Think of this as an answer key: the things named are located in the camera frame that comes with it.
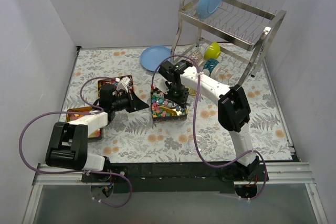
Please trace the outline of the patterned ceramic cup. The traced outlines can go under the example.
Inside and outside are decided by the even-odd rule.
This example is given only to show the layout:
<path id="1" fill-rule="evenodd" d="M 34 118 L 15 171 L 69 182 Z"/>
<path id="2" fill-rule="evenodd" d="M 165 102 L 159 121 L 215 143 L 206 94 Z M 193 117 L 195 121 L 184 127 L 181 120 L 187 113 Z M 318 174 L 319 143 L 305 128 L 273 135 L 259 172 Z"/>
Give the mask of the patterned ceramic cup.
<path id="1" fill-rule="evenodd" d="M 192 54 L 190 54 L 189 58 L 199 65 L 203 61 L 203 54 L 199 49 L 196 49 Z"/>

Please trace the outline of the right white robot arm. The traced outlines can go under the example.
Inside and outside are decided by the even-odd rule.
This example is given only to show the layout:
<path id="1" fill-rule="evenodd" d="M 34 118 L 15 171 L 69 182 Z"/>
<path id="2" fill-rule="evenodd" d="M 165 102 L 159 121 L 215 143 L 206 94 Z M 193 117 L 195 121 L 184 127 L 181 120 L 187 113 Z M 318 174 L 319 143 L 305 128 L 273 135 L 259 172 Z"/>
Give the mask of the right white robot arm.
<path id="1" fill-rule="evenodd" d="M 244 89 L 238 84 L 231 87 L 217 82 L 186 59 L 175 65 L 164 60 L 156 72 L 165 79 L 165 98 L 180 107 L 186 107 L 188 88 L 195 89 L 197 95 L 205 96 L 217 106 L 218 121 L 229 132 L 236 154 L 227 166 L 235 165 L 234 173 L 242 180 L 248 181 L 255 177 L 261 157 L 253 149 L 250 137 L 251 109 Z"/>

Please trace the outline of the gold round tin lid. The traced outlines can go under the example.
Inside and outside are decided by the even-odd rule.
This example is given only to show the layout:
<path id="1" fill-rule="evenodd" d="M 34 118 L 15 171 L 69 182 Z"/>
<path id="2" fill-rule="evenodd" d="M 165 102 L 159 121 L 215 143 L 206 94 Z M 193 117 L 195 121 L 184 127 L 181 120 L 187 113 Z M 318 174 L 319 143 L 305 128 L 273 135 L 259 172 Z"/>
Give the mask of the gold round tin lid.
<path id="1" fill-rule="evenodd" d="M 194 89 L 189 89 L 188 91 L 189 91 L 190 95 L 196 95 L 197 94 L 197 91 L 194 90 Z"/>

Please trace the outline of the blue plate on table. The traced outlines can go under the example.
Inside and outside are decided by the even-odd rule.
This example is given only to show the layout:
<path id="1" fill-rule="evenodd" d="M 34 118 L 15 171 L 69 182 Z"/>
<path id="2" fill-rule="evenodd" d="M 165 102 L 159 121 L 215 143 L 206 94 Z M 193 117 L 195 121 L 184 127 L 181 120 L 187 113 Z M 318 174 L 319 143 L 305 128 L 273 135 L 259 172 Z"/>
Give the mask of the blue plate on table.
<path id="1" fill-rule="evenodd" d="M 171 50 L 167 47 L 151 46 L 141 53 L 140 64 L 144 69 L 153 72 L 157 66 L 170 55 Z"/>

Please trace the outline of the steel dish rack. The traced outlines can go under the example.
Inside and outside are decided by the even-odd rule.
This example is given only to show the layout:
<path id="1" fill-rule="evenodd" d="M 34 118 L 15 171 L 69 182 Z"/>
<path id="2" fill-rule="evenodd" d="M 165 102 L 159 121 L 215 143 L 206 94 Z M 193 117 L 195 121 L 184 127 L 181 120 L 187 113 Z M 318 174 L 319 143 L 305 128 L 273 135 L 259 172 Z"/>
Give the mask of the steel dish rack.
<path id="1" fill-rule="evenodd" d="M 195 43 L 184 51 L 184 55 L 191 54 L 201 46 L 209 47 L 214 42 L 213 39 L 209 40 L 202 36 L 202 33 L 206 32 L 246 52 L 251 52 L 250 58 L 245 59 L 229 49 L 221 48 L 223 56 L 235 58 L 245 67 L 237 81 L 239 85 L 242 85 L 247 77 L 255 77 L 287 12 L 285 10 L 271 12 L 245 0 L 222 0 L 214 14 L 205 20 L 200 20 L 196 11 L 198 2 L 199 0 L 180 0 L 178 28 L 171 54 L 175 53 L 183 23 L 187 22 L 197 28 L 197 35 Z"/>

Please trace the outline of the teal white mug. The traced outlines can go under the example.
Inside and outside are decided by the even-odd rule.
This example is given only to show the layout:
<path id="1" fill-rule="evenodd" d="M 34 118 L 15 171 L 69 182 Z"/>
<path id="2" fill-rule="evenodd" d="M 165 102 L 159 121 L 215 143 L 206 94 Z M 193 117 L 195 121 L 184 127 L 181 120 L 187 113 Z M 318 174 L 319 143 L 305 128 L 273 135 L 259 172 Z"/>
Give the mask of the teal white mug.
<path id="1" fill-rule="evenodd" d="M 204 63 L 202 72 L 205 75 L 213 79 L 216 79 L 219 73 L 219 69 L 220 69 L 219 61 L 217 59 L 211 58 Z"/>

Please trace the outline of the tin of wrapped candies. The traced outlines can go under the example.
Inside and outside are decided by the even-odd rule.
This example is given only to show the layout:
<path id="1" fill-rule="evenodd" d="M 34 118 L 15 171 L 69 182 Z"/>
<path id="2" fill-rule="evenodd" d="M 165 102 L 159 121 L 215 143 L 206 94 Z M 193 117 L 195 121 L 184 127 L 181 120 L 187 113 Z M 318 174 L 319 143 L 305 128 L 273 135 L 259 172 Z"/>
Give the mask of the tin of wrapped candies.
<path id="1" fill-rule="evenodd" d="M 98 97 L 100 97 L 101 87 L 105 84 L 111 84 L 114 86 L 113 95 L 120 96 L 123 93 L 134 91 L 133 77 L 131 75 L 104 78 L 98 80 Z"/>

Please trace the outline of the tin of star candies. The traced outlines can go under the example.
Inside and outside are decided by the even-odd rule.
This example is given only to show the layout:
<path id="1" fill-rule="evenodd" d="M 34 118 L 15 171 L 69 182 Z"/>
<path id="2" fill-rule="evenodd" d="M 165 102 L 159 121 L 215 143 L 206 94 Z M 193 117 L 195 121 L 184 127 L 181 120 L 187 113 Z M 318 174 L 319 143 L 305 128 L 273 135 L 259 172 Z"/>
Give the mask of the tin of star candies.
<path id="1" fill-rule="evenodd" d="M 151 89 L 151 115 L 153 122 L 183 121 L 187 119 L 188 110 L 164 97 L 158 88 Z"/>

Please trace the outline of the yellow-green bowl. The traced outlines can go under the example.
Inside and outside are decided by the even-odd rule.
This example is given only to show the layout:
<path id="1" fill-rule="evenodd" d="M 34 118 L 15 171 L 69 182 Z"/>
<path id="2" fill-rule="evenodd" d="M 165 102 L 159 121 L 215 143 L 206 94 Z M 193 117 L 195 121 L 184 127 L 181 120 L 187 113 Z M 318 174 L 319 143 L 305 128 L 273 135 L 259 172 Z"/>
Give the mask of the yellow-green bowl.
<path id="1" fill-rule="evenodd" d="M 213 42 L 209 45 L 208 49 L 205 51 L 204 59 L 217 59 L 221 54 L 220 45 L 217 42 Z"/>

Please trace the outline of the tin of gummy candies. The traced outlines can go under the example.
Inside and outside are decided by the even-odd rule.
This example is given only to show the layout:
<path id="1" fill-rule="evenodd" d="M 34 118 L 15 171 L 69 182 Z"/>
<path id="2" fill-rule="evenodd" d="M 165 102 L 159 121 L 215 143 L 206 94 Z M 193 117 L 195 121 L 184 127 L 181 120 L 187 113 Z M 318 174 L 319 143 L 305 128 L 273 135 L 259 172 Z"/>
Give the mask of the tin of gummy candies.
<path id="1" fill-rule="evenodd" d="M 68 109 L 68 112 L 75 112 L 76 114 L 67 114 L 66 122 L 74 121 L 84 116 L 81 113 L 89 113 L 92 110 L 91 106 L 84 106 L 79 108 Z M 103 139 L 103 130 L 97 129 L 88 136 L 88 141 L 99 141 Z"/>

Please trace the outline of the clear glass bowl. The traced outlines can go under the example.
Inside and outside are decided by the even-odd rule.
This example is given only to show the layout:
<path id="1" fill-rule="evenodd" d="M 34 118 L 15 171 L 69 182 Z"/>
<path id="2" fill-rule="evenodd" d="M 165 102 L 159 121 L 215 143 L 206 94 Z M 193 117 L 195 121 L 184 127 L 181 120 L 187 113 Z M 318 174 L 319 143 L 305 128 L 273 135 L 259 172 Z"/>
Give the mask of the clear glass bowl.
<path id="1" fill-rule="evenodd" d="M 206 140 L 203 138 L 203 136 L 198 135 L 198 134 L 196 134 L 196 144 L 197 144 L 197 148 L 195 147 L 194 136 L 190 135 L 188 137 L 188 143 L 187 143 L 187 150 L 190 154 L 197 155 L 196 149 L 198 149 L 199 152 L 202 152 L 207 148 Z"/>

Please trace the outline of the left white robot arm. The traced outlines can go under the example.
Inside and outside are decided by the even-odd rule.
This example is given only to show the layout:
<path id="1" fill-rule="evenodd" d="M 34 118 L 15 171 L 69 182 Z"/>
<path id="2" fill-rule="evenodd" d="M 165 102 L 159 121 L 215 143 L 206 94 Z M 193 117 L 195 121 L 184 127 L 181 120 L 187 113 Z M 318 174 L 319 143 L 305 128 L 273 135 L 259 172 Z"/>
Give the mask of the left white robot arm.
<path id="1" fill-rule="evenodd" d="M 132 89 L 119 90 L 112 84 L 100 88 L 101 111 L 90 111 L 69 122 L 57 122 L 50 137 L 45 162 L 48 166 L 93 171 L 100 182 L 111 178 L 112 170 L 104 156 L 88 152 L 88 138 L 96 130 L 108 126 L 117 111 L 129 113 L 149 108 Z"/>

